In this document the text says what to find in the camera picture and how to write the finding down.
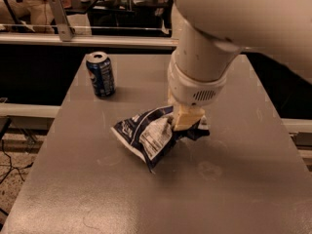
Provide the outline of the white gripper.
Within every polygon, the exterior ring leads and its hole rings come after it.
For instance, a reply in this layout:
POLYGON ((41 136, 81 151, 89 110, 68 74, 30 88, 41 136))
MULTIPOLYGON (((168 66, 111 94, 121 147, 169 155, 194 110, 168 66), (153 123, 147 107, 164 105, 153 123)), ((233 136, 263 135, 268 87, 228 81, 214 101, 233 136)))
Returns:
POLYGON ((179 102, 174 105, 173 130, 187 130, 197 123, 205 115, 205 110, 200 106, 215 101, 225 82, 226 73, 216 81, 202 82, 190 78, 179 69, 177 51, 174 51, 168 68, 169 89, 179 102))

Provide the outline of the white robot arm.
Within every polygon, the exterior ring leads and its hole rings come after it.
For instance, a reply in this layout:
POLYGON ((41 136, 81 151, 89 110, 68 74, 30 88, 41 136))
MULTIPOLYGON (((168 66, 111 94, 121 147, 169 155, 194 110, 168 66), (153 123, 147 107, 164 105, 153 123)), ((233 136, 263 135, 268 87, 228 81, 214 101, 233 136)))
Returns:
POLYGON ((184 19, 168 69, 173 129, 199 122, 244 51, 270 57, 309 82, 312 0, 174 0, 184 19))

